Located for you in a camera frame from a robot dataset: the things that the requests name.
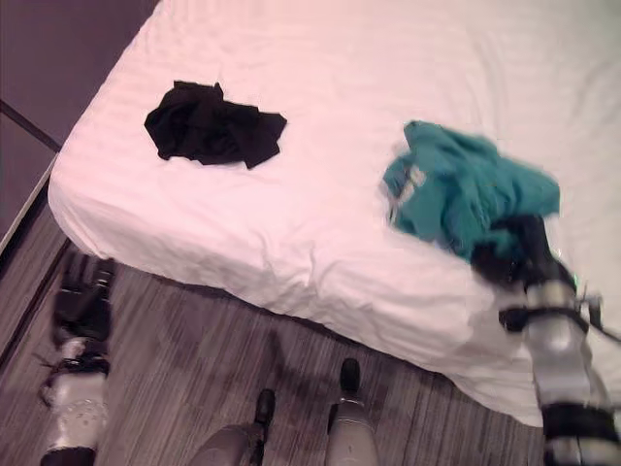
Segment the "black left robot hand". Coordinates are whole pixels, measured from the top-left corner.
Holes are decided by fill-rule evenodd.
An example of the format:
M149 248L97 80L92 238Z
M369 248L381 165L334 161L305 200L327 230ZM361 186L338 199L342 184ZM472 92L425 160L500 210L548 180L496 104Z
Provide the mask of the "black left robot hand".
M114 272L111 258L69 252L53 304L51 339L56 347L74 338L107 343L112 333Z

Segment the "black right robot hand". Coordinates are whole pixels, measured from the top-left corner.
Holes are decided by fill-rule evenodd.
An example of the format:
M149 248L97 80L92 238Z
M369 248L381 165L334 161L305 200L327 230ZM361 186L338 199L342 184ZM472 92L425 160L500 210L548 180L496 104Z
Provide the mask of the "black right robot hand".
M492 224L493 232L505 232L511 238L507 251L497 243L475 245L471 265L485 280L509 287L525 287L560 279L558 264L550 251L541 216L510 216Z

